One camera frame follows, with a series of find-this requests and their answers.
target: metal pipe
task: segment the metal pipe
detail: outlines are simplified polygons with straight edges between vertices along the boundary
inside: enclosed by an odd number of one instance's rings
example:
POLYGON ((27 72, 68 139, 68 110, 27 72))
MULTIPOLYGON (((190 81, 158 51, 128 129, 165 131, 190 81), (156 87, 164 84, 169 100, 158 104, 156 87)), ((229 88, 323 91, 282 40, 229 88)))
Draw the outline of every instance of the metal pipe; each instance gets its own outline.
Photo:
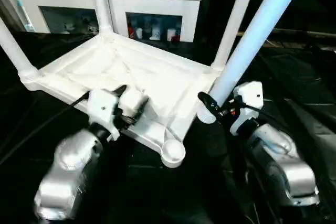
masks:
POLYGON ((99 24, 99 32, 113 31, 110 24, 108 10, 104 0, 94 0, 96 3, 96 15, 99 24))
POLYGON ((222 41, 220 42, 221 44, 218 48, 215 61, 212 63, 213 68, 222 70, 225 67, 249 1, 250 0, 235 1, 222 41))
POLYGON ((38 70, 30 63, 1 18, 0 45, 17 69, 22 82, 38 76, 38 70))
MULTIPOLYGON (((291 0, 263 0, 224 71, 209 93, 219 106, 226 101, 290 2, 291 0)), ((204 106, 199 108, 197 115, 204 123, 215 121, 214 116, 211 116, 204 106)))

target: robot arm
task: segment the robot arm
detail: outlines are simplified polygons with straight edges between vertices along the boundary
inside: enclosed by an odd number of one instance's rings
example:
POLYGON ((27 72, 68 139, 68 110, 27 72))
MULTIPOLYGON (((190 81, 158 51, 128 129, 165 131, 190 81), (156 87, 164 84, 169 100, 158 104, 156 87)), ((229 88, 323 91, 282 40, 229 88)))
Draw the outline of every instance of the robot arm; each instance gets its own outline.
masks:
POLYGON ((263 107, 261 82, 237 86, 234 99, 220 108, 208 94, 198 94, 207 109, 229 129, 245 140, 245 147, 267 178, 274 198, 281 206, 310 206, 319 203, 313 170, 297 152, 290 136, 258 120, 263 107))
POLYGON ((113 92, 90 91, 87 106, 89 127, 58 145, 52 167, 36 193, 35 211, 41 218, 64 220, 75 217, 104 148, 109 141, 118 139, 121 130, 137 122, 148 101, 133 93, 139 98, 137 104, 127 112, 128 115, 123 115, 118 105, 125 90, 126 86, 113 92))

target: black surface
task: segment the black surface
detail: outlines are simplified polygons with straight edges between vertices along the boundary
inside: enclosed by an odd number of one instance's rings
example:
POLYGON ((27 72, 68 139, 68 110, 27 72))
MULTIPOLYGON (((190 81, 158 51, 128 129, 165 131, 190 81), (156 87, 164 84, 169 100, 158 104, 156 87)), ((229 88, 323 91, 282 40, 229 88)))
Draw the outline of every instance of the black surface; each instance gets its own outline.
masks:
MULTIPOLYGON (((17 35, 23 50, 38 67, 88 38, 17 35)), ((199 46, 206 51, 205 45, 199 46)), ((15 69, 2 55, 1 156, 41 122, 66 106, 42 91, 25 90, 18 82, 15 69), (25 120, 13 132, 13 127, 21 119, 25 120)), ((198 57, 193 53, 189 55, 191 59, 198 57)), ((212 57, 214 55, 208 55, 209 62, 212 57)), ((245 81, 265 82, 264 109, 288 125, 283 130, 289 133, 291 128, 286 118, 291 114, 283 109, 281 103, 286 102, 295 108, 297 118, 309 136, 305 139, 304 154, 312 167, 321 170, 317 172, 320 190, 328 197, 336 196, 333 169, 336 138, 332 133, 335 129, 326 128, 288 98, 294 95, 298 102, 334 120, 336 89, 332 66, 335 63, 333 52, 263 48, 244 75, 245 81), (275 100, 272 86, 281 87, 278 89, 280 95, 275 100), (309 158, 315 156, 319 156, 318 161, 309 158)), ((1 223, 37 223, 32 211, 33 198, 52 162, 55 146, 62 138, 87 126, 87 121, 85 114, 71 109, 45 127, 0 167, 1 223)), ((168 169, 162 165, 159 154, 130 138, 122 136, 111 143, 77 222, 226 223, 233 220, 250 223, 244 213, 251 213, 251 199, 243 190, 235 189, 228 179, 232 170, 223 129, 217 124, 205 125, 195 119, 184 144, 187 153, 184 163, 179 168, 168 169)), ((332 204, 332 200, 329 200, 327 206, 336 209, 332 204)))

